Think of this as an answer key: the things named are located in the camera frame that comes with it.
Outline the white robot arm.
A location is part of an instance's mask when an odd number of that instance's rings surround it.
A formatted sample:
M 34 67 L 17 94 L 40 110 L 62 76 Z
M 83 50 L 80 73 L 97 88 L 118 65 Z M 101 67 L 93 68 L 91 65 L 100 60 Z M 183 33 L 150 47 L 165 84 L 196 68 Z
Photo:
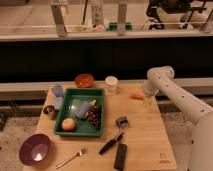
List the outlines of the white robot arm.
M 187 171 L 213 171 L 213 107 L 177 85 L 174 76 L 171 66 L 149 69 L 143 93 L 152 97 L 161 91 L 194 124 Z

